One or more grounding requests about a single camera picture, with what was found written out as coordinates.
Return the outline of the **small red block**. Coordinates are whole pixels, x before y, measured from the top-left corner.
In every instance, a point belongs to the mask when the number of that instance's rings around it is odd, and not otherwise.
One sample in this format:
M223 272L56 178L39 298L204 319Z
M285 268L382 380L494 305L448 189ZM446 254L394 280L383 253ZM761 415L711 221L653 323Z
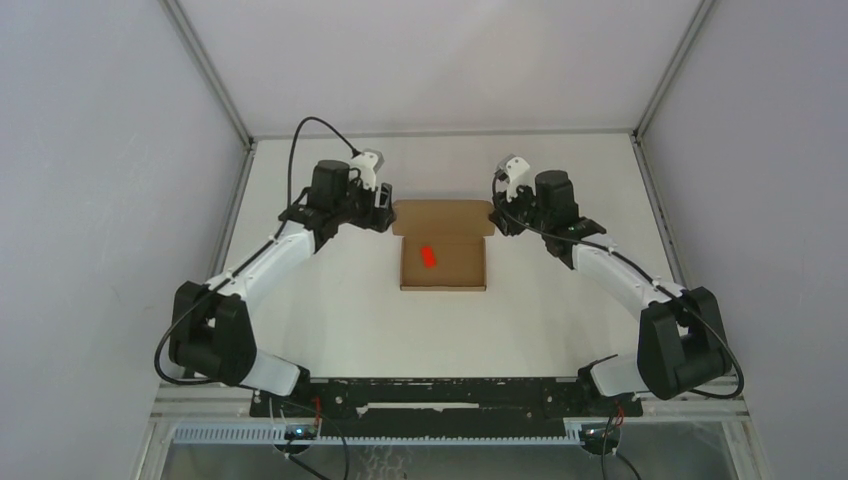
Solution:
M420 248L420 255L425 268L431 269L437 266L435 251L431 246L422 246Z

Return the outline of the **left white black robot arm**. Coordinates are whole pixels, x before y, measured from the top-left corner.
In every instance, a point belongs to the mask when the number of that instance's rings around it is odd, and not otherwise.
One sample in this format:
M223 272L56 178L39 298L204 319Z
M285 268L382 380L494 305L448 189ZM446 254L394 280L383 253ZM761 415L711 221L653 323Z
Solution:
M279 214L277 227L254 253L204 283L178 288L158 354L196 373L196 385L265 391L286 415L305 414L313 401L303 383L309 371L258 346L251 310L341 226L379 233L389 228L396 215L391 185L377 179L383 163L381 153L369 150L348 161L319 161L310 185Z

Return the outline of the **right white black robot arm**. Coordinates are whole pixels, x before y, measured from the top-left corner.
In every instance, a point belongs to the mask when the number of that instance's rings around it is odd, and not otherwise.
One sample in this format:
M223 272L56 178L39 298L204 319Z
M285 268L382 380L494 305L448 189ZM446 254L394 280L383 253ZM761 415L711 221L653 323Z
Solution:
M653 276L624 254L602 225L580 214L566 172L544 171L528 186L500 167L491 193L490 219L503 235L539 235L552 257L600 285L637 322L635 353L611 354L579 369L584 412L602 416L618 397L643 393L718 399L720 393L702 387L728 373L736 374L737 385L727 398L743 392L744 373L726 340L716 296Z

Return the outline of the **brown cardboard box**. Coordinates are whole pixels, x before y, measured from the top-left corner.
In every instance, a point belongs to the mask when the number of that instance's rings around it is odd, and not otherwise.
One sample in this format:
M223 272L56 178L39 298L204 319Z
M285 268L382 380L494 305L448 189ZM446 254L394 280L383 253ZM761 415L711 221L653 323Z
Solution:
M401 239L402 291L483 292L487 289L486 240L495 233L493 204L484 200L399 200L392 233ZM437 266L427 269L420 255L431 246Z

